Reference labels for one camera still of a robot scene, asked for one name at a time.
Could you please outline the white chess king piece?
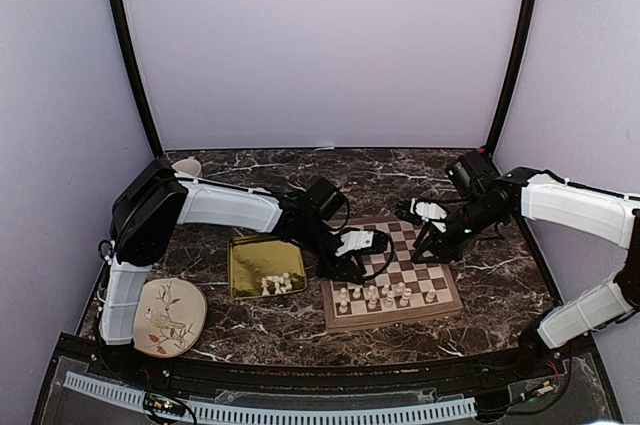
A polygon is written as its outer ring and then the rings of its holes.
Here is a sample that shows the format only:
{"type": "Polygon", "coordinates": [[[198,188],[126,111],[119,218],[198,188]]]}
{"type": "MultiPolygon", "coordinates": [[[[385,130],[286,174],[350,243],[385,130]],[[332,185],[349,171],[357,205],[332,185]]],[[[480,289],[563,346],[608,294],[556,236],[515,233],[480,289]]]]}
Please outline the white chess king piece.
{"type": "Polygon", "coordinates": [[[394,310],[396,308],[395,292],[390,290],[384,297],[383,307],[385,311],[394,310]]]}

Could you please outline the white knight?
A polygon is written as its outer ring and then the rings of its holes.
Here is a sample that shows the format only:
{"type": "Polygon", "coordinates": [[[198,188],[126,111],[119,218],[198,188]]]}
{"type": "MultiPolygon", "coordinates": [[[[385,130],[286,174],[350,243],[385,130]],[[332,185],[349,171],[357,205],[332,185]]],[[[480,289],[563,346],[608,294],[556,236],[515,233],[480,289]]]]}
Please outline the white knight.
{"type": "Polygon", "coordinates": [[[436,298],[436,290],[430,289],[425,296],[425,302],[430,304],[435,300],[435,298],[436,298]]]}

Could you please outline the wooden chess board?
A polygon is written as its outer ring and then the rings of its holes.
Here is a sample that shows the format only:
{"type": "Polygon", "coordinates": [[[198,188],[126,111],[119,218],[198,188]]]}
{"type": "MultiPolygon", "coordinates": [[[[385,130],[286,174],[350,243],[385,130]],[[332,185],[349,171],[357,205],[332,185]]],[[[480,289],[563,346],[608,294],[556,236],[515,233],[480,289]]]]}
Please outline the wooden chess board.
{"type": "Polygon", "coordinates": [[[389,260],[387,252],[364,257],[367,275],[379,269],[384,272],[363,285],[328,280],[321,283],[329,332],[414,323],[462,312],[449,267],[411,261],[413,243],[420,232],[418,225],[393,216],[358,218],[350,225],[388,234],[394,242],[395,258],[389,260]]]}

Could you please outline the white chess queen piece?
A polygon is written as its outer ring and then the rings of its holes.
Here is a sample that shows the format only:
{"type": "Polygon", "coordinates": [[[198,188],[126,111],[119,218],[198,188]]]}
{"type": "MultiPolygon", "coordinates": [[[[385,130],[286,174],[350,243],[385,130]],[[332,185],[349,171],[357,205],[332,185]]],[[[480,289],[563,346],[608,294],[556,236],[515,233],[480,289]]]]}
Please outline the white chess queen piece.
{"type": "Polygon", "coordinates": [[[405,288],[401,293],[398,306],[401,308],[407,307],[409,305],[411,295],[412,295],[412,289],[409,287],[405,288]]]}

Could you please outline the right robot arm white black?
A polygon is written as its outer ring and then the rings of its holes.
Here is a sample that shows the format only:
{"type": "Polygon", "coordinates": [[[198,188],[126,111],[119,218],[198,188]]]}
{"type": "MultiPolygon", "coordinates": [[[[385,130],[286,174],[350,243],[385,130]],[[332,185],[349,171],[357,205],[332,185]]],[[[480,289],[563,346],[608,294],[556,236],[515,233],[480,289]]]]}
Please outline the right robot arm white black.
{"type": "Polygon", "coordinates": [[[518,338],[510,369],[521,379],[534,377],[553,352],[573,339],[621,323],[639,312],[639,199],[597,190],[548,170],[515,168],[504,175],[448,171],[460,193],[460,208],[449,212],[441,200],[402,200],[396,216],[418,225],[415,263],[448,264],[462,257],[464,245],[480,232],[512,217],[546,221],[607,240],[626,250],[623,268],[578,298],[542,314],[518,338]]]}

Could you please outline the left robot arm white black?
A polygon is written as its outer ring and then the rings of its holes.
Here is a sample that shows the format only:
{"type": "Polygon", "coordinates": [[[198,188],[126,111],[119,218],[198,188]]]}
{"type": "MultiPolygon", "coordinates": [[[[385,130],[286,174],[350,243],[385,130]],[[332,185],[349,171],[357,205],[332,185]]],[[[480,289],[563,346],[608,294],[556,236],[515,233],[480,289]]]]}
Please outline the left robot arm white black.
{"type": "Polygon", "coordinates": [[[109,266],[106,296],[96,334],[108,345],[101,362],[120,381],[141,372],[133,341],[135,313],[153,266],[164,256],[174,230],[184,224],[241,228],[291,243],[314,255],[316,274],[362,285],[368,255],[393,254],[392,238],[330,219],[349,204],[328,179],[288,193],[199,179],[176,171],[166,160],[152,161],[116,199],[108,238],[98,245],[109,266]]]}

